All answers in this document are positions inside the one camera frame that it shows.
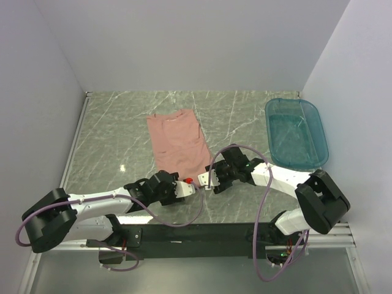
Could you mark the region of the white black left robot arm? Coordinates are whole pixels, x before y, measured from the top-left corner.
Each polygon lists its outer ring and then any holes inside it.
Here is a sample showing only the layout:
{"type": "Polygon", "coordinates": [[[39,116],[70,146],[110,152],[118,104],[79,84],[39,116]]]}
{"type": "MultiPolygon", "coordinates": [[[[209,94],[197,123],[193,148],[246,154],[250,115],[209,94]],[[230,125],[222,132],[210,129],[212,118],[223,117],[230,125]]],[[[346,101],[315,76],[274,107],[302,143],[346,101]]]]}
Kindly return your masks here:
{"type": "Polygon", "coordinates": [[[35,253],[43,253],[65,241],[98,240],[108,246],[126,240],[117,216],[143,210],[152,203],[171,205],[195,193],[177,173],[159,171],[123,187],[95,194],[68,194],[57,188],[23,215],[22,221],[35,253]]]}

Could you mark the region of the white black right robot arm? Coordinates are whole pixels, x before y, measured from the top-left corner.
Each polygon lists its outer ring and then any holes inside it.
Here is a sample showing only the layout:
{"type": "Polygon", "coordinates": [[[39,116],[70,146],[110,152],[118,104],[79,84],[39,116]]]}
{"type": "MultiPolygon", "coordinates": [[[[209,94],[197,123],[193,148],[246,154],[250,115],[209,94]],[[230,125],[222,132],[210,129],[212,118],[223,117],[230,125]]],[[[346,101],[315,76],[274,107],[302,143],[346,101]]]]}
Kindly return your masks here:
{"type": "Polygon", "coordinates": [[[227,190],[234,181],[241,181],[265,187],[266,192],[277,190],[298,202],[298,208],[279,213],[269,223],[256,220],[256,241],[283,244],[295,233],[308,230],[326,235],[350,210],[347,197],[326,171],[294,171],[279,167],[269,163],[260,152],[250,160],[243,149],[244,145],[237,144],[224,147],[218,152],[223,159],[212,159],[198,178],[215,194],[227,190]]]}

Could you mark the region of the teal translucent plastic basin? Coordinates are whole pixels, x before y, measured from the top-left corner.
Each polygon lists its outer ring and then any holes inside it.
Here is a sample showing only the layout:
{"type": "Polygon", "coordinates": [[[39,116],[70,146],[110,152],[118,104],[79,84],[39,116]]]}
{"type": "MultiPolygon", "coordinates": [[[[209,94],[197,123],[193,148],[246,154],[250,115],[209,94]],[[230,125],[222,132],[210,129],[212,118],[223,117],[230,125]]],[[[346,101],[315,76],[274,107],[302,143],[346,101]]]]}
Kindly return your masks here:
{"type": "Polygon", "coordinates": [[[322,167],[329,158],[319,111],[303,99],[275,98],[265,105],[272,161],[294,170],[322,167]]]}

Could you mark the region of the pink t-shirt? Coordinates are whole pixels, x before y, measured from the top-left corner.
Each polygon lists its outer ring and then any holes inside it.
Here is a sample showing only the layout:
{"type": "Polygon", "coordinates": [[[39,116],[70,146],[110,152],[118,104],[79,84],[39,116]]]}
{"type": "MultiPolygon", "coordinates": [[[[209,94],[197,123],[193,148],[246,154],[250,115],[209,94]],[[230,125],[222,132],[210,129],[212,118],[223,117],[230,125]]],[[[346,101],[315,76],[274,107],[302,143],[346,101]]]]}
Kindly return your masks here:
{"type": "Polygon", "coordinates": [[[157,169],[177,173],[199,185],[198,175],[212,161],[201,125],[192,109],[146,117],[157,169]]]}

